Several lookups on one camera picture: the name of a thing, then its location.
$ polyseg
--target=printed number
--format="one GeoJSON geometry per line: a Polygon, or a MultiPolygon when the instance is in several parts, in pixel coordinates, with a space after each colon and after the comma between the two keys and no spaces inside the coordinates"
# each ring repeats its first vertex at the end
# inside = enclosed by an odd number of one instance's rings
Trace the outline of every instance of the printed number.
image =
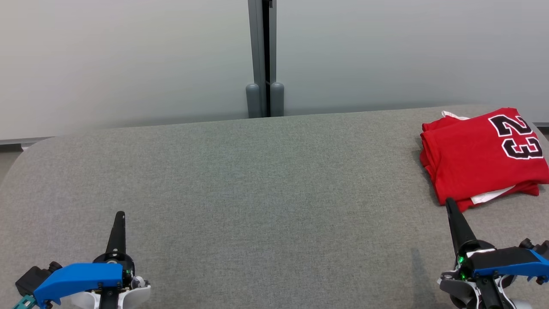
{"type": "MultiPolygon", "coordinates": [[[[496,128],[499,137],[513,136],[513,131],[518,135],[530,135],[534,131],[520,117],[517,120],[511,119],[505,115],[497,115],[488,120],[496,128]]],[[[509,158],[528,160],[534,158],[543,158],[539,140],[535,136],[526,137],[526,144],[519,144],[513,138],[505,139],[501,144],[505,154],[509,158]]]]}

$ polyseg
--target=blue plastic part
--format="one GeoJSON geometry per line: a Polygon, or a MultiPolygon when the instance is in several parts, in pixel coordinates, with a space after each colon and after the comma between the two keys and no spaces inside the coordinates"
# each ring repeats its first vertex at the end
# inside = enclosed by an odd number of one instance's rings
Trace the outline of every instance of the blue plastic part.
{"type": "Polygon", "coordinates": [[[529,280],[533,277],[547,276],[544,282],[549,281],[549,261],[537,254],[534,250],[530,250],[532,254],[539,260],[538,262],[513,264],[503,267],[492,267],[475,269],[473,275],[490,276],[497,271],[498,275],[521,275],[526,276],[529,280]]]}
{"type": "Polygon", "coordinates": [[[37,305],[36,300],[31,295],[25,295],[13,309],[31,309],[37,305]]]}
{"type": "Polygon", "coordinates": [[[108,263],[77,263],[53,272],[34,292],[38,306],[46,308],[51,300],[61,305],[61,298],[86,290],[117,286],[122,283],[122,265],[108,263]]]}

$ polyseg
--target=red jersey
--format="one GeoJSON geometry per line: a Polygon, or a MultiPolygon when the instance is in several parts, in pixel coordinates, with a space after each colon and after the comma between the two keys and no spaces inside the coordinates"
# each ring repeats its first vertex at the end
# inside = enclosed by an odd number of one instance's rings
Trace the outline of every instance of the red jersey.
{"type": "Polygon", "coordinates": [[[421,133],[420,159],[441,205],[452,197],[463,212],[517,191],[538,195],[537,184],[549,183],[537,135],[516,109],[471,119],[452,116],[423,124],[421,133]]]}

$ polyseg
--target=gray fabric surface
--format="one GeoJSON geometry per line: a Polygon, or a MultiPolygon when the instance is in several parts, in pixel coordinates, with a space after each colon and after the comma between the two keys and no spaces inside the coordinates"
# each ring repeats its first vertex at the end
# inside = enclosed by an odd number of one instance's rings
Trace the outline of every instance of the gray fabric surface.
{"type": "MultiPolygon", "coordinates": [[[[39,142],[0,189],[0,299],[31,266],[89,262],[114,214],[149,279],[143,308],[453,308],[446,211],[418,156],[442,109],[247,119],[95,131],[39,142]]],[[[540,139],[544,151],[549,145],[540,139]]],[[[549,194],[468,210],[496,246],[549,239],[549,194]]],[[[535,308],[546,286],[518,279],[535,308]]],[[[64,308],[72,308],[66,301],[64,308]]]]}

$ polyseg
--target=gray wall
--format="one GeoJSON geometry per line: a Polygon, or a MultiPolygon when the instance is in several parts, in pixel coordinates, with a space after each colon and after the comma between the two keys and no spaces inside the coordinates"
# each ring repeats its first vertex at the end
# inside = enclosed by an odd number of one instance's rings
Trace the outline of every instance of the gray wall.
{"type": "Polygon", "coordinates": [[[247,0],[5,0],[0,140],[247,118],[247,0]]]}
{"type": "Polygon", "coordinates": [[[549,2],[278,0],[285,114],[454,103],[549,122],[549,2]]]}

